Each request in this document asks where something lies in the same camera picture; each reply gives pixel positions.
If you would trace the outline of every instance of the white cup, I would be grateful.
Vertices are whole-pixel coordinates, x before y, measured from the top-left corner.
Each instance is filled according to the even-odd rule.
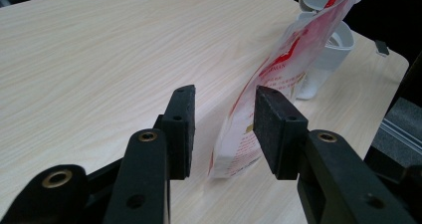
[[[298,19],[313,15],[312,12],[304,12],[298,16]],[[340,22],[322,52],[308,69],[297,98],[300,100],[313,98],[328,77],[341,65],[353,47],[354,39],[350,28],[344,22]]]

